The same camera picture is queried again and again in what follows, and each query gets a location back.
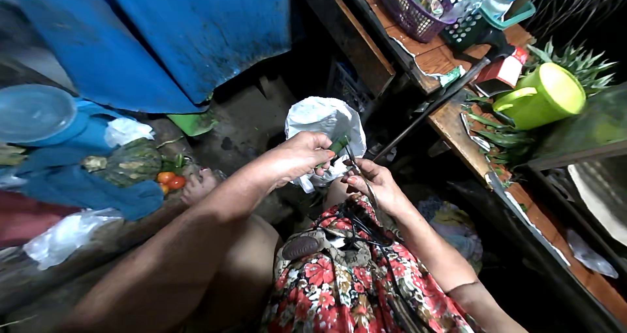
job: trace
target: white plastic bag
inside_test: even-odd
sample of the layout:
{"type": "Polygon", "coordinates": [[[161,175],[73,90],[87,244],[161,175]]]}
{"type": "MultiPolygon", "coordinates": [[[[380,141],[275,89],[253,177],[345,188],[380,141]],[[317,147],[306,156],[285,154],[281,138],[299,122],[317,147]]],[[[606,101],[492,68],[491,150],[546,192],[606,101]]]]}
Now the white plastic bag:
{"type": "Polygon", "coordinates": [[[611,276],[614,279],[618,278],[616,269],[614,269],[605,258],[601,257],[597,252],[594,252],[578,233],[575,233],[572,229],[568,229],[566,238],[573,255],[583,263],[584,266],[603,275],[611,276]]]}
{"type": "Polygon", "coordinates": [[[122,219],[121,213],[113,208],[71,214],[28,241],[23,247],[24,252],[39,262],[37,269],[46,270],[65,261],[77,248],[88,243],[94,230],[118,219],[122,219]]]}
{"type": "Polygon", "coordinates": [[[17,168],[0,169],[0,190],[18,189],[28,183],[27,179],[15,176],[17,171],[17,168]]]}
{"type": "Polygon", "coordinates": [[[148,125],[129,118],[117,118],[109,121],[105,129],[105,142],[113,148],[118,144],[124,145],[141,137],[154,140],[153,134],[153,128],[148,125]]]}
{"type": "MultiPolygon", "coordinates": [[[[294,137],[298,132],[323,132],[331,140],[343,135],[350,137],[349,145],[355,157],[361,158],[366,151],[364,129],[361,127],[359,114],[345,102],[332,97],[310,96],[290,108],[285,119],[285,136],[294,137]]],[[[348,159],[346,150],[339,153],[339,158],[323,176],[308,174],[292,181],[300,185],[306,193],[314,191],[315,186],[325,186],[344,175],[348,168],[342,162],[348,159]]]]}

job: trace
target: pineapple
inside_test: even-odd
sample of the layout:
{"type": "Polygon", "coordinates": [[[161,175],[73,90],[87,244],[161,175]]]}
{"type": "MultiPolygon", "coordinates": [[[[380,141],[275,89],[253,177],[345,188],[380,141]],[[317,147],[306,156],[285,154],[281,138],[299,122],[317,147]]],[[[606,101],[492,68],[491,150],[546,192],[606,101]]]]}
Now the pineapple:
{"type": "Polygon", "coordinates": [[[583,44],[578,47],[569,44],[561,56],[554,53],[553,39],[547,42],[544,50],[533,45],[527,45],[527,48],[529,49],[530,57],[525,63],[523,74],[528,74],[541,64],[553,62],[572,73],[579,80],[581,86],[584,87],[588,97],[609,87],[608,84],[612,81],[614,73],[599,78],[597,78],[597,75],[617,64],[617,62],[607,62],[607,60],[596,63],[605,54],[605,51],[592,56],[592,50],[584,50],[583,44]]]}

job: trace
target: tomato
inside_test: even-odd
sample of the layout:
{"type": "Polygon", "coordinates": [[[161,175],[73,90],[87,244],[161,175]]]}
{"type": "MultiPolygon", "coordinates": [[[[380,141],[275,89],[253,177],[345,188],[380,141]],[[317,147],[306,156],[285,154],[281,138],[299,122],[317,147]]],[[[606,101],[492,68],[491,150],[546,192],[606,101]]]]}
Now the tomato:
{"type": "Polygon", "coordinates": [[[159,186],[161,186],[161,191],[163,191],[164,195],[166,195],[166,194],[168,194],[168,192],[170,192],[170,187],[168,187],[168,185],[159,184],[159,186]]]}
{"type": "Polygon", "coordinates": [[[170,182],[174,177],[176,177],[176,174],[171,172],[171,171],[164,171],[164,172],[160,172],[159,175],[157,175],[157,181],[160,184],[167,184],[168,182],[170,182]]]}
{"type": "Polygon", "coordinates": [[[185,185],[185,178],[183,176],[175,176],[170,182],[167,183],[170,190],[178,190],[185,185]]]}

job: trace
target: metal rod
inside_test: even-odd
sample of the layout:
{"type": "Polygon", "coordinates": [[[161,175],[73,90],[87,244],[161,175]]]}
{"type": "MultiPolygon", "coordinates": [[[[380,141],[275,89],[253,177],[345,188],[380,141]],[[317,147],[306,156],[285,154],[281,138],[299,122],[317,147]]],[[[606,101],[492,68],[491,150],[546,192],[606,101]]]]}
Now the metal rod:
{"type": "Polygon", "coordinates": [[[394,148],[403,138],[407,137],[410,132],[416,128],[427,116],[429,116],[435,109],[440,107],[445,101],[449,100],[450,97],[455,95],[461,88],[463,88],[474,76],[479,73],[485,66],[490,64],[490,59],[486,56],[482,57],[482,59],[477,62],[477,64],[470,67],[468,72],[465,75],[461,76],[459,79],[454,81],[449,88],[446,89],[442,93],[442,96],[438,97],[432,104],[430,104],[425,111],[417,117],[409,127],[407,127],[400,135],[398,135],[392,142],[386,145],[379,154],[377,154],[372,161],[377,161],[380,157],[383,157],[385,154],[394,148]]]}

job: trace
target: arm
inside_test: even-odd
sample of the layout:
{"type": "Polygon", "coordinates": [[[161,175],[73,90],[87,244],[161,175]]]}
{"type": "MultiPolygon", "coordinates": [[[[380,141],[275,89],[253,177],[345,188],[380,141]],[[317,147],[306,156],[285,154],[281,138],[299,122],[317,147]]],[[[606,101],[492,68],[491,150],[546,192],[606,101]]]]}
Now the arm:
{"type": "Polygon", "coordinates": [[[330,144],[322,133],[301,133],[244,166],[120,262],[60,331],[174,327],[198,306],[238,228],[262,198],[329,161],[334,153],[320,148],[330,144]]]}
{"type": "MultiPolygon", "coordinates": [[[[379,207],[396,219],[408,249],[427,267],[444,292],[487,332],[526,332],[498,306],[466,259],[420,215],[388,169],[365,159],[357,159],[357,164],[371,181],[379,207]]],[[[342,181],[369,194],[365,181],[354,172],[342,181]]]]}

